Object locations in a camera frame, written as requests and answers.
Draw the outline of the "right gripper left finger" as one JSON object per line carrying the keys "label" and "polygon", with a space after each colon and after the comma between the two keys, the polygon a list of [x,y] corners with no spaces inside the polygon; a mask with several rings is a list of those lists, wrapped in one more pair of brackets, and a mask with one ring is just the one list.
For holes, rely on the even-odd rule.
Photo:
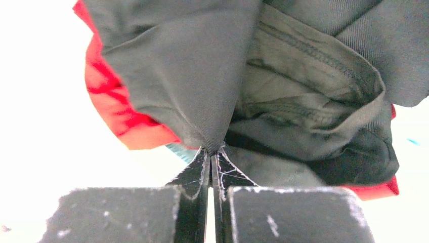
{"label": "right gripper left finger", "polygon": [[199,149],[162,187],[77,189],[59,200],[42,242],[204,242],[210,159]]}

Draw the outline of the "black garment corner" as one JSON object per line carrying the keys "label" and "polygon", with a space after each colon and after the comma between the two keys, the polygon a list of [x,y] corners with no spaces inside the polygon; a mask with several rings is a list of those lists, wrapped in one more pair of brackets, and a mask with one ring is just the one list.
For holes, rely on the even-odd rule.
{"label": "black garment corner", "polygon": [[79,1],[132,108],[183,144],[390,162],[392,105],[428,96],[428,1]]}

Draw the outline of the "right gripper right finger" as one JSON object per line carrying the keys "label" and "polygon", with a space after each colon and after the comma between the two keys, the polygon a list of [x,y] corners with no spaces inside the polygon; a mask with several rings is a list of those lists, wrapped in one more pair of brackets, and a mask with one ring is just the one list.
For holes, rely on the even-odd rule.
{"label": "right gripper right finger", "polygon": [[371,243],[356,195],[341,187],[262,187],[220,149],[211,157],[217,242]]}

